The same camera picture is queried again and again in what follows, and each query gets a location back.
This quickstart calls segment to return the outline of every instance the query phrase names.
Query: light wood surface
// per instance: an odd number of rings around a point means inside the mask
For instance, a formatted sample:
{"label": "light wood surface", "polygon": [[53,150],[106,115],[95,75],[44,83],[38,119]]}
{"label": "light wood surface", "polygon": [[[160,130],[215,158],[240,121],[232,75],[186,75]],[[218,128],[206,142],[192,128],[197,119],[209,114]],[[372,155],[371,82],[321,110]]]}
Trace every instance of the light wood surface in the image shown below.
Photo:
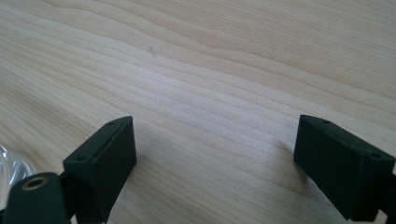
{"label": "light wood surface", "polygon": [[395,1],[0,0],[1,145],[59,174],[134,117],[109,223],[346,223],[292,161],[300,114],[396,156]]}

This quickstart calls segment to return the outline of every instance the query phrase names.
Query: screw hole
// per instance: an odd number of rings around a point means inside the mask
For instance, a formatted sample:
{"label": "screw hole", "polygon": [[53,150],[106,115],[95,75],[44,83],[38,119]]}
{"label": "screw hole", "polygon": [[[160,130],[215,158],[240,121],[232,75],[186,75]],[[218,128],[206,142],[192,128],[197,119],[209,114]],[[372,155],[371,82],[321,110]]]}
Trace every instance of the screw hole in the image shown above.
{"label": "screw hole", "polygon": [[85,161],[85,156],[76,157],[76,161]]}
{"label": "screw hole", "polygon": [[39,189],[45,184],[47,184],[47,182],[49,182],[49,180],[44,176],[36,177],[24,183],[22,189],[23,190]]}

